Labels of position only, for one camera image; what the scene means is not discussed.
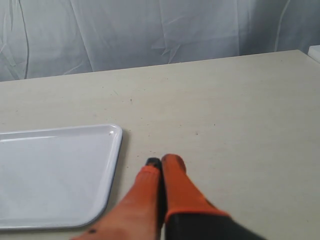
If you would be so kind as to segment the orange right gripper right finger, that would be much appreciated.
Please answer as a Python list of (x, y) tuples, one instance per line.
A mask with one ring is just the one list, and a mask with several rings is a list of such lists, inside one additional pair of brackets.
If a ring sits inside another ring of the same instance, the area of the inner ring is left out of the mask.
[(167, 202), (165, 239), (263, 239), (211, 204), (187, 176), (185, 163), (180, 156), (166, 154), (161, 163)]

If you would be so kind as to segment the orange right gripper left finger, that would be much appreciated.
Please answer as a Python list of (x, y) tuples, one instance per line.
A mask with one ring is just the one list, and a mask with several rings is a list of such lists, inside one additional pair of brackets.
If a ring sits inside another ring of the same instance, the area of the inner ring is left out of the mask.
[(162, 164), (151, 157), (123, 199), (75, 240), (159, 240), (162, 231)]

